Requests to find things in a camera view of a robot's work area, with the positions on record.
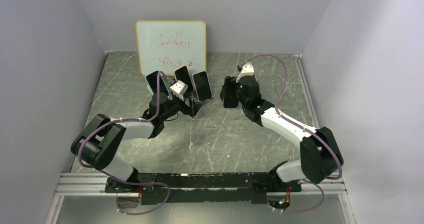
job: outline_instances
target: metal tabletop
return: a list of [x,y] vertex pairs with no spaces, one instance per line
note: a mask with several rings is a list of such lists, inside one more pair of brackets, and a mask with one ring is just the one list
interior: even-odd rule
[[[220,100],[225,76],[237,73],[236,65],[253,53],[208,53],[207,72],[214,98],[191,118],[180,114],[165,123],[153,139],[123,141],[117,155],[140,172],[246,172],[269,171],[286,160],[299,158],[299,151],[277,133],[248,120],[239,109],[225,109]],[[293,55],[278,55],[288,69],[287,90],[279,107],[289,116],[313,125],[312,114]],[[111,118],[140,117],[148,108],[147,90],[136,52],[110,52],[95,92],[88,121],[102,113]],[[278,60],[252,60],[263,98],[274,102],[283,85],[284,71]],[[74,162],[72,172],[93,169]]]
[[[140,172],[260,172],[298,159],[299,151],[285,138],[251,122],[241,109],[223,108],[219,99],[224,77],[235,75],[236,65],[253,55],[209,53],[207,72],[214,99],[207,101],[194,118],[180,114],[177,120],[166,122],[156,138],[123,141],[117,154]],[[278,56],[289,72],[279,108],[307,125],[317,126],[300,61],[292,55]],[[258,57],[252,63],[262,96],[273,102],[283,85],[281,64],[271,57]],[[110,52],[88,121],[98,113],[112,118],[140,117],[151,94],[139,70],[137,53]],[[322,206],[301,214],[281,214],[267,204],[239,201],[167,203],[148,215],[127,216],[115,211],[116,196],[109,196],[103,191],[105,183],[98,183],[103,174],[82,168],[77,161],[71,172],[60,178],[49,223],[354,223],[342,180],[322,183],[326,192]],[[302,187],[302,192],[294,193],[290,210],[311,207],[321,198],[314,186]],[[153,207],[144,205],[128,211]]]

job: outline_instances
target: white phone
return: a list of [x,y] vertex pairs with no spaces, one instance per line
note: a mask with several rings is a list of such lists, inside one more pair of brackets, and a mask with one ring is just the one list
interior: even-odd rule
[[206,71],[200,71],[194,73],[193,77],[193,86],[196,96],[200,102],[210,100],[213,98],[211,84],[209,82],[209,77]]

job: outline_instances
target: wire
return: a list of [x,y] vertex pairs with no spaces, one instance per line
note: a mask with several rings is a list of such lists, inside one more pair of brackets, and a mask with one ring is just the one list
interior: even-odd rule
[[[159,83],[160,83],[161,75],[163,75],[166,78],[168,78],[165,75],[165,73],[163,73],[162,71],[158,71],[157,76],[156,76],[156,89],[157,89],[157,92],[156,93],[157,93],[157,96],[158,96],[157,97],[157,100],[156,100],[156,106],[158,106],[158,108],[156,108],[156,113],[154,114],[154,116],[152,118],[148,119],[148,120],[144,120],[144,119],[141,119],[141,118],[139,118],[139,119],[135,119],[135,118],[122,119],[121,118],[121,119],[109,121],[108,123],[106,123],[106,124],[100,126],[99,128],[97,128],[95,131],[93,131],[90,135],[87,136],[87,138],[82,142],[81,146],[79,147],[80,149],[78,150],[78,155],[77,156],[78,156],[78,163],[81,166],[86,167],[86,168],[93,168],[92,166],[86,165],[86,164],[84,164],[82,162],[83,161],[82,160],[82,153],[83,153],[82,150],[87,145],[88,141],[91,138],[93,138],[99,131],[105,129],[107,126],[109,126],[109,125],[111,125],[113,123],[118,123],[118,122],[128,122],[128,121],[150,122],[150,121],[154,120],[159,115],[159,103],[160,103],[160,94],[159,94],[159,92],[160,92],[160,90],[159,90],[160,84]],[[119,211],[120,213],[125,214],[125,215],[143,215],[143,214],[150,213],[150,212],[152,212],[154,210],[157,210],[160,207],[162,207],[168,201],[169,196],[171,194],[170,187],[167,184],[162,183],[162,182],[142,182],[142,183],[128,182],[128,181],[121,180],[121,179],[119,179],[119,178],[117,178],[117,177],[115,177],[115,176],[113,176],[113,175],[111,175],[111,174],[109,174],[109,173],[107,173],[105,171],[100,170],[100,172],[102,172],[103,174],[109,176],[110,178],[112,178],[112,179],[114,179],[114,180],[116,180],[118,182],[121,182],[123,184],[126,184],[126,185],[161,185],[161,186],[164,186],[167,189],[167,195],[166,195],[165,199],[162,201],[162,203],[160,203],[159,205],[157,205],[156,207],[154,207],[154,208],[152,208],[150,210],[147,210],[147,211],[144,211],[144,212],[139,212],[139,213],[130,213],[130,212],[125,212],[125,211],[121,210],[119,208],[118,198],[117,198],[116,199],[117,211]]]
[[167,121],[173,121],[173,120],[176,120],[176,119],[178,119],[178,112],[176,113],[176,117],[175,117],[174,119],[171,119],[171,120],[164,120],[164,122],[167,122]]
[[[303,130],[303,131],[306,131],[307,133],[309,133],[310,135],[312,135],[313,137],[315,137],[328,151],[329,151],[329,153],[330,153],[330,155],[333,157],[333,159],[334,159],[334,161],[335,161],[335,163],[336,163],[336,165],[337,165],[337,168],[338,168],[338,175],[336,176],[336,177],[328,177],[327,179],[331,179],[331,180],[337,180],[337,179],[340,179],[341,178],[341,174],[342,174],[342,164],[340,163],[340,161],[339,161],[339,158],[337,158],[337,156],[336,156],[336,154],[334,153],[334,151],[333,150],[331,150],[331,148],[329,147],[329,145],[323,140],[323,139],[321,139],[321,137],[319,137],[317,134],[315,134],[313,131],[311,131],[311,130],[309,130],[309,129],[307,129],[307,128],[305,128],[304,126],[302,126],[302,125],[299,125],[299,124],[297,124],[296,122],[294,122],[294,121],[292,121],[292,120],[290,120],[290,119],[288,119],[287,117],[285,117],[282,113],[280,113],[280,110],[278,109],[278,105],[279,105],[279,102],[280,102],[280,99],[282,98],[282,96],[283,96],[283,93],[285,92],[285,90],[286,90],[286,84],[287,84],[287,79],[289,78],[288,77],[288,71],[287,71],[287,67],[286,67],[286,65],[284,64],[284,62],[278,57],[278,56],[275,56],[275,55],[272,55],[272,54],[260,54],[260,55],[256,55],[256,56],[253,56],[253,57],[251,57],[251,58],[249,58],[249,59],[247,59],[246,61],[244,61],[241,65],[240,65],[240,67],[243,67],[243,65],[245,65],[247,62],[249,62],[250,60],[252,60],[252,59],[254,59],[254,58],[256,58],[256,57],[259,57],[259,56],[270,56],[270,57],[273,57],[273,58],[275,58],[275,59],[277,59],[278,61],[280,61],[280,63],[282,64],[282,67],[284,68],[284,82],[283,82],[283,86],[282,86],[282,89],[281,89],[281,92],[279,93],[279,95],[277,96],[277,98],[275,99],[275,111],[277,112],[277,114],[283,119],[283,120],[285,120],[285,121],[287,121],[288,123],[290,123],[290,124],[292,124],[292,125],[294,125],[294,126],[296,126],[296,127],[298,127],[298,128],[300,128],[301,130]],[[316,204],[316,205],[314,205],[314,206],[312,206],[312,207],[310,207],[310,208],[306,208],[306,209],[303,209],[303,210],[296,210],[296,211],[285,211],[285,213],[301,213],[301,212],[306,212],[306,211],[310,211],[310,210],[313,210],[313,209],[315,209],[315,208],[317,208],[317,207],[319,207],[323,202],[324,202],[324,191],[322,190],[322,188],[319,186],[319,185],[317,185],[317,184],[315,184],[315,183],[313,183],[313,182],[311,182],[311,181],[309,181],[309,180],[303,180],[303,181],[305,181],[305,182],[307,182],[307,183],[310,183],[310,184],[313,184],[313,185],[315,185],[316,187],[318,187],[318,189],[320,189],[320,191],[321,191],[321,194],[322,194],[322,198],[321,198],[321,201],[318,203],[318,204]]]
[[167,189],[166,197],[159,205],[155,206],[154,208],[152,208],[150,210],[143,211],[143,212],[131,213],[131,212],[126,212],[126,211],[121,210],[120,207],[119,207],[119,203],[118,203],[119,198],[117,198],[116,199],[116,209],[117,209],[117,211],[119,211],[120,213],[125,214],[125,215],[144,215],[144,214],[150,213],[152,211],[155,211],[155,210],[161,208],[168,201],[169,196],[171,194],[171,188],[167,184],[162,183],[162,182],[142,182],[142,183],[128,182],[128,181],[121,180],[121,179],[119,179],[119,178],[117,178],[113,175],[111,175],[110,178],[112,178],[116,181],[119,181],[123,184],[126,184],[126,185],[161,185],[161,186],[164,186]]

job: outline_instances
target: red handwriting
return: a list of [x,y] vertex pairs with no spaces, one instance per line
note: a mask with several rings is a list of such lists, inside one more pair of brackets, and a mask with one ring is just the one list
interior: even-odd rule
[[161,34],[159,35],[159,40],[160,40],[160,43],[157,44],[158,48],[165,48],[165,46],[168,46],[168,45],[175,45],[183,49],[185,48],[192,49],[190,46],[190,41],[187,41],[187,42],[183,41],[183,35],[181,32],[179,33],[176,32],[175,35],[172,35],[170,37],[165,34]]
[[[160,64],[162,64],[162,66],[173,66],[173,67],[181,67],[183,66],[181,61],[176,61],[176,60],[171,60],[168,57],[159,57],[159,62]],[[199,67],[198,64],[194,64],[192,61],[187,61],[188,66],[191,67],[193,65],[196,65],[197,67]]]

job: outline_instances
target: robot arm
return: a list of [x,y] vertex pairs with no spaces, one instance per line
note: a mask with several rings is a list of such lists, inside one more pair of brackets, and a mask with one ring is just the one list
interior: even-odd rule
[[253,66],[247,63],[241,69],[238,77],[227,76],[225,78],[221,91],[224,107],[234,108],[241,103],[243,112],[249,120],[261,127],[277,132],[300,150],[301,158],[299,160],[285,161],[271,170],[271,173],[278,175],[282,182],[309,179],[313,183],[320,183],[336,171],[338,167],[329,151],[322,148],[321,143],[304,130],[313,130],[315,134],[321,137],[343,165],[342,155],[331,130],[326,127],[315,129],[312,126],[307,126],[280,110],[280,114],[284,117],[303,126],[303,130],[282,119],[277,114],[274,104],[262,99],[253,70]]
[[[183,97],[186,89],[187,86],[183,82],[178,81],[171,86],[173,99],[168,99],[165,93],[159,92],[159,114],[151,122],[118,122],[100,131],[97,136],[102,137],[102,139],[99,140],[94,136],[87,142],[82,152],[82,160],[96,170],[107,172],[121,180],[138,182],[138,171],[116,155],[121,141],[156,137],[164,129],[163,122],[177,114],[178,111],[193,117],[199,110],[200,105],[195,104],[192,99],[189,99],[189,106],[186,105],[185,97]],[[149,102],[149,108],[144,112],[140,120],[150,119],[153,117],[153,113],[156,113],[157,96],[158,94],[152,96]],[[108,118],[103,114],[96,115],[72,143],[71,152],[74,155],[78,155],[82,143],[92,132],[100,126],[114,120],[118,119]]]

